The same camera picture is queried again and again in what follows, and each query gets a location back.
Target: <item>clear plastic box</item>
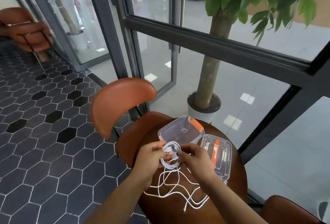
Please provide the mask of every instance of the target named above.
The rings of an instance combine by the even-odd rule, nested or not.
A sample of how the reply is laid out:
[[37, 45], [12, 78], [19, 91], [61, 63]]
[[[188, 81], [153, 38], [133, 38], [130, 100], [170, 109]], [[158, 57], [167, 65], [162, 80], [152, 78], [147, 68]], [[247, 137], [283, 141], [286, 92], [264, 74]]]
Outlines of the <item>clear plastic box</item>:
[[201, 147], [207, 150], [216, 174], [220, 176], [222, 180], [228, 180], [232, 155], [231, 142], [211, 134], [205, 134], [202, 139]]
[[195, 143], [204, 135], [203, 126], [189, 115], [183, 115], [158, 131], [160, 140], [179, 144]]

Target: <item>person's left hand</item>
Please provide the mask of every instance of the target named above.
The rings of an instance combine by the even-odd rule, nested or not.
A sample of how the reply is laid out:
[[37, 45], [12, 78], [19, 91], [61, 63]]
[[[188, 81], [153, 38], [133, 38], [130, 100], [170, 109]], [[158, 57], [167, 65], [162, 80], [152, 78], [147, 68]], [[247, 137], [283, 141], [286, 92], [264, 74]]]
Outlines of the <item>person's left hand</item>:
[[135, 176], [136, 180], [142, 182], [144, 190], [150, 187], [152, 176], [157, 168], [162, 167], [159, 159], [166, 156], [166, 153], [161, 148], [165, 144], [166, 141], [162, 140], [146, 144], [140, 148], [131, 175]]

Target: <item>round table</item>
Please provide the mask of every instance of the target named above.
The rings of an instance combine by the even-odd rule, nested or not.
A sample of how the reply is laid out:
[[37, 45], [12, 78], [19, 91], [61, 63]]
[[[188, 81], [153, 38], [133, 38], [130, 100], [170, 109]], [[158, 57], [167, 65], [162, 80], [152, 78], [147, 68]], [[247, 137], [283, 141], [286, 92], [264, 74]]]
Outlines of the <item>round table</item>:
[[[164, 121], [154, 128], [152, 128], [147, 134], [144, 136], [142, 141], [139, 143], [138, 148], [135, 153], [135, 157], [140, 149], [145, 144], [158, 141], [158, 130], [162, 127], [166, 126], [170, 122], [175, 119], [170, 119]], [[212, 134], [223, 139], [229, 140], [227, 136], [218, 130], [216, 127], [199, 121], [201, 125], [204, 127], [206, 134]], [[181, 171], [189, 178], [190, 181], [196, 182], [195, 178], [190, 174], [190, 172], [186, 168], [186, 164], [181, 164]], [[157, 169], [153, 178], [152, 185], [157, 186], [158, 180], [161, 172], [163, 172], [163, 168]], [[176, 184], [178, 181], [178, 174], [171, 173], [171, 175], [167, 178], [167, 184]], [[184, 176], [180, 176], [180, 185], [183, 185], [188, 192], [192, 192], [197, 185], [190, 184]], [[239, 155], [237, 149], [233, 145], [232, 149], [232, 164], [230, 171], [230, 178], [228, 180], [228, 187], [232, 189], [241, 199], [246, 201], [247, 193], [248, 193], [248, 182], [246, 178], [246, 171], [244, 168], [244, 164], [242, 162], [241, 156]], [[161, 195], [165, 195], [173, 186], [161, 186], [159, 188], [159, 192]], [[182, 192], [186, 197], [187, 193], [181, 187], [176, 187], [175, 191]], [[158, 194], [157, 189], [149, 188], [147, 193], [150, 194]], [[199, 202], [205, 197], [205, 193], [202, 190], [197, 190], [193, 199], [195, 202]], [[154, 196], [148, 196], [144, 193], [141, 195], [139, 199], [139, 205], [142, 211], [145, 213], [146, 217], [153, 223], [171, 223], [171, 224], [184, 224], [184, 223], [225, 223], [216, 207], [213, 205], [212, 201], [209, 199], [200, 209], [193, 209], [189, 204], [187, 206], [186, 212], [183, 211], [186, 200], [179, 194], [173, 194], [165, 198], [158, 198]]]

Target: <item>brown leather chair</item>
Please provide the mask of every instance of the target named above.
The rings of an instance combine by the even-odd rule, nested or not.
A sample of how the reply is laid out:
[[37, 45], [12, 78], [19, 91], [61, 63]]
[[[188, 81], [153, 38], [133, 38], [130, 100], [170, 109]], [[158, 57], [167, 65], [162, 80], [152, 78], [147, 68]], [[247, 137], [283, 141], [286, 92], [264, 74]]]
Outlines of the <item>brown leather chair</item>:
[[45, 23], [32, 22], [13, 25], [9, 27], [9, 36], [14, 39], [21, 49], [31, 52], [43, 69], [43, 66], [41, 65], [41, 61], [43, 60], [40, 60], [43, 55], [40, 55], [39, 53], [52, 48], [52, 44], [54, 43], [51, 38], [51, 33]]
[[311, 213], [287, 198], [273, 195], [260, 205], [260, 216], [269, 224], [320, 224], [323, 223]]
[[[91, 116], [96, 130], [104, 139], [109, 139], [117, 119], [129, 109], [156, 98], [154, 86], [143, 79], [125, 78], [102, 88], [94, 97]], [[145, 134], [159, 123], [171, 117], [148, 112], [134, 122], [117, 141], [117, 152], [132, 167], [138, 144]]]
[[13, 7], [0, 10], [0, 21], [7, 26], [33, 22], [33, 17], [26, 8]]

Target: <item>person's right hand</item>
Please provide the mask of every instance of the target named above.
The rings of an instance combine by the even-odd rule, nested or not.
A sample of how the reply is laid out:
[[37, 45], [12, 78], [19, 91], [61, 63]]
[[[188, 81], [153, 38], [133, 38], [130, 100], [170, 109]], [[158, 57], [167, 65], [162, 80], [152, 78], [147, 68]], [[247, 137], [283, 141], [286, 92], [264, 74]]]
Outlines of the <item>person's right hand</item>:
[[207, 151], [192, 143], [182, 144], [180, 147], [181, 151], [178, 151], [177, 155], [181, 161], [187, 163], [189, 170], [203, 190], [210, 181], [217, 177]]

